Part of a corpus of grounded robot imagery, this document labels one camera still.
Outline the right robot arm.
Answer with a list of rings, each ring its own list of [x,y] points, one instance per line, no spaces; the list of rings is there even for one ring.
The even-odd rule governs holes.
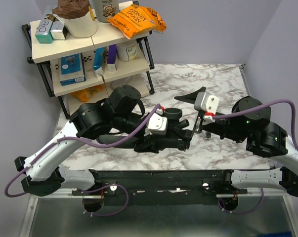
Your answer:
[[[206,131],[236,143],[246,142],[246,151],[280,164],[262,170],[231,170],[219,179],[218,188],[227,194],[247,188],[279,189],[298,197],[298,144],[295,138],[296,109],[292,101],[279,99],[268,103],[246,96],[238,100],[228,115],[217,112],[219,99],[205,87],[175,100],[193,104],[198,111],[195,132]],[[271,106],[287,103],[291,107],[291,134],[271,122]]]

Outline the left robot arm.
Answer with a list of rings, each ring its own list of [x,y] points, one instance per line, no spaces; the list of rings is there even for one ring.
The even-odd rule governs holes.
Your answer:
[[[83,145],[100,149],[117,147],[136,135],[165,135],[168,119],[160,104],[145,115],[140,92],[130,85],[114,89],[108,98],[82,104],[63,129],[42,149],[28,158],[17,158],[16,168],[26,177],[24,192],[39,197],[60,188],[76,188],[95,195],[100,183],[91,170],[68,170],[60,167]]]

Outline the grey tee pipe fitting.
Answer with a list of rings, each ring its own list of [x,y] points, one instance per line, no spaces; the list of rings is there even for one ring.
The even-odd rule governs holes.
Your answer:
[[[166,108],[164,115],[168,119],[168,127],[166,133],[166,147],[177,148],[180,151],[189,149],[192,138],[192,131],[186,129],[189,121],[182,118],[182,110],[177,108]]]

